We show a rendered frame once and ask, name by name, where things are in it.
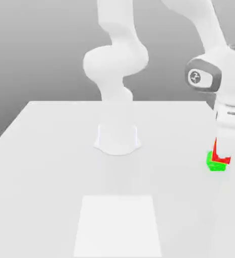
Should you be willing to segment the small red cube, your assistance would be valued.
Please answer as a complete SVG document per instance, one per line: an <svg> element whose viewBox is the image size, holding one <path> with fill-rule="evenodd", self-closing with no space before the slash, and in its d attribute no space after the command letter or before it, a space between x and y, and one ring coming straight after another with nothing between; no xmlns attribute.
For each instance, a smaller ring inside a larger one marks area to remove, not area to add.
<svg viewBox="0 0 235 258"><path fill-rule="evenodd" d="M215 138L212 160L229 164L231 160L231 151L229 150L228 142L224 138Z"/></svg>

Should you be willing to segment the small green cube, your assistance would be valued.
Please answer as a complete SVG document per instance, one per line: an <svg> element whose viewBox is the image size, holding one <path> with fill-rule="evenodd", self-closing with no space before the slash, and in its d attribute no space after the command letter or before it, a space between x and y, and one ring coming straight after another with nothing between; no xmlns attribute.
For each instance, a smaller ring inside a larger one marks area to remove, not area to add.
<svg viewBox="0 0 235 258"><path fill-rule="evenodd" d="M226 170L227 164L213 161L212 160L212 151L209 151L206 157L206 164L210 171L224 172Z"/></svg>

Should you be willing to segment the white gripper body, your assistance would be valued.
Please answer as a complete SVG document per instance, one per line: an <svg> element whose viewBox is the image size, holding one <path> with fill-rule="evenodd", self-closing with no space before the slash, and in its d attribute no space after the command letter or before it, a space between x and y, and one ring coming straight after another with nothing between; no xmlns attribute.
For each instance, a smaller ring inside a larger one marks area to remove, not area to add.
<svg viewBox="0 0 235 258"><path fill-rule="evenodd" d="M219 104L216 112L216 121L220 126L235 128L235 106Z"/></svg>

